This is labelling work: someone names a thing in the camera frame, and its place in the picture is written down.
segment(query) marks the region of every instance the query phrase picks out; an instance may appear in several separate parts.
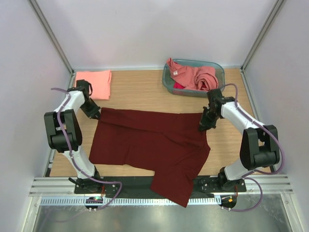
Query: plastic basket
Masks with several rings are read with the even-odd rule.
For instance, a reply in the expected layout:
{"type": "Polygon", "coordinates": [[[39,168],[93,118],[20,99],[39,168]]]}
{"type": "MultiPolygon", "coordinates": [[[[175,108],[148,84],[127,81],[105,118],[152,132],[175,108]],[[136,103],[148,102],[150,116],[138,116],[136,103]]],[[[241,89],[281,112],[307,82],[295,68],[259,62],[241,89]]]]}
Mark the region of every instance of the plastic basket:
{"type": "MultiPolygon", "coordinates": [[[[207,61],[188,60],[188,59],[174,59],[174,61],[181,65],[188,65],[192,67],[212,66],[216,69],[216,77],[219,82],[219,88],[222,88],[225,85],[224,69],[219,64],[207,61]]],[[[207,97],[207,91],[174,88],[175,81],[170,76],[169,67],[167,64],[165,64],[164,66],[162,74],[162,83],[167,88],[168,92],[170,92],[171,94],[188,96],[188,97],[200,97],[200,98],[207,97]]]]}

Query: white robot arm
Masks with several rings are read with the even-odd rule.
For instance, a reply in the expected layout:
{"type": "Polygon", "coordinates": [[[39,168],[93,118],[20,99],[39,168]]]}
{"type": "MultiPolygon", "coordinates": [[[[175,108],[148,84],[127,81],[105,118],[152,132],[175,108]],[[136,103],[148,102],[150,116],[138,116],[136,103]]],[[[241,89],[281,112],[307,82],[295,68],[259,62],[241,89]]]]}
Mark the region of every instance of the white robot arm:
{"type": "Polygon", "coordinates": [[[280,161],[279,147],[270,136],[269,131],[278,139],[278,132],[273,125],[264,125],[250,116],[233,97],[225,98],[220,89],[208,92],[208,107],[199,124],[199,130],[205,131],[215,128],[219,118],[228,119],[242,134],[239,156],[240,158],[227,167],[223,167],[219,174],[222,190],[230,190],[235,183],[254,170],[269,167],[280,161]]]}
{"type": "Polygon", "coordinates": [[[68,158],[72,166],[77,172],[77,177],[79,179],[87,179],[87,177],[82,173],[86,173],[91,177],[98,177],[98,173],[94,164],[92,164],[87,154],[85,153],[82,144],[82,132],[78,125],[76,119],[76,113],[81,108],[82,111],[89,117],[93,119],[100,118],[100,107],[98,107],[94,101],[90,98],[89,88],[91,89],[90,83],[87,81],[77,81],[77,87],[68,89],[70,95],[70,100],[61,110],[61,122],[65,125],[66,131],[72,146],[72,156],[77,167],[73,164],[70,157],[70,151],[67,142],[60,130],[56,115],[60,110],[61,106],[68,100],[67,95],[61,105],[52,112],[48,112],[44,115],[46,133],[48,144],[52,149],[56,149],[59,153],[62,153],[68,158]]]}

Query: wooden surface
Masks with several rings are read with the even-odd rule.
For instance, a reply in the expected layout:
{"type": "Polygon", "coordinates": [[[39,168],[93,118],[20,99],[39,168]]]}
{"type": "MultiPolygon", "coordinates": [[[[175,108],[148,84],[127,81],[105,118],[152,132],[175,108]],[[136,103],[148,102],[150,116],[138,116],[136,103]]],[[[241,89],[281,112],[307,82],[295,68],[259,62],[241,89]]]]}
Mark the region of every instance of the wooden surface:
{"type": "MultiPolygon", "coordinates": [[[[225,82],[235,83],[239,89],[238,101],[249,114],[253,115],[239,69],[226,69],[225,82]]],[[[225,88],[223,95],[235,96],[234,87],[225,88]]],[[[162,84],[162,70],[115,71],[112,72],[111,97],[96,101],[101,107],[133,109],[168,113],[197,113],[208,104],[204,98],[192,98],[170,94],[162,84]]],[[[96,120],[88,119],[80,110],[78,122],[83,133],[83,147],[89,155],[96,120]]],[[[241,134],[226,119],[217,121],[217,128],[207,131],[211,148],[209,157],[200,175],[218,174],[220,168],[239,158],[241,134]]],[[[138,169],[129,165],[96,165],[101,176],[143,176],[153,175],[153,171],[138,169]]],[[[76,176],[67,158],[56,154],[50,176],[76,176]]]]}

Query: maroon t-shirt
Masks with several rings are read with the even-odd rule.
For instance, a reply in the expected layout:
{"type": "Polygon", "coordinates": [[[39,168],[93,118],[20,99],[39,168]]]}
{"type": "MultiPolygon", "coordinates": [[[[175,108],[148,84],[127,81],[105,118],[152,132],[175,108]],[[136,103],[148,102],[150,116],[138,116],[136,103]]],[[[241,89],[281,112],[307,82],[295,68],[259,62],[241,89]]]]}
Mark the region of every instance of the maroon t-shirt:
{"type": "Polygon", "coordinates": [[[186,207],[210,151],[201,115],[102,108],[89,159],[153,170],[151,190],[186,207]]]}

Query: pink clothing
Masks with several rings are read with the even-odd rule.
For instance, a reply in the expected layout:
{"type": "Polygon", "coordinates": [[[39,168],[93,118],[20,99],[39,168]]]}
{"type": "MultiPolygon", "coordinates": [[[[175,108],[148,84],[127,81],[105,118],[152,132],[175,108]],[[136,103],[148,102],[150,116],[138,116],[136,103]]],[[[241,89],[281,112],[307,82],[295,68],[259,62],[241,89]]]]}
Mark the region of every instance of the pink clothing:
{"type": "Polygon", "coordinates": [[[209,91],[219,87],[214,67],[183,66],[174,62],[171,58],[166,63],[169,66],[171,78],[184,89],[209,91]]]}
{"type": "Polygon", "coordinates": [[[86,80],[92,85],[93,93],[91,98],[93,100],[108,100],[111,95],[111,78],[112,71],[100,71],[100,72],[77,72],[75,78],[78,80],[86,80]]]}

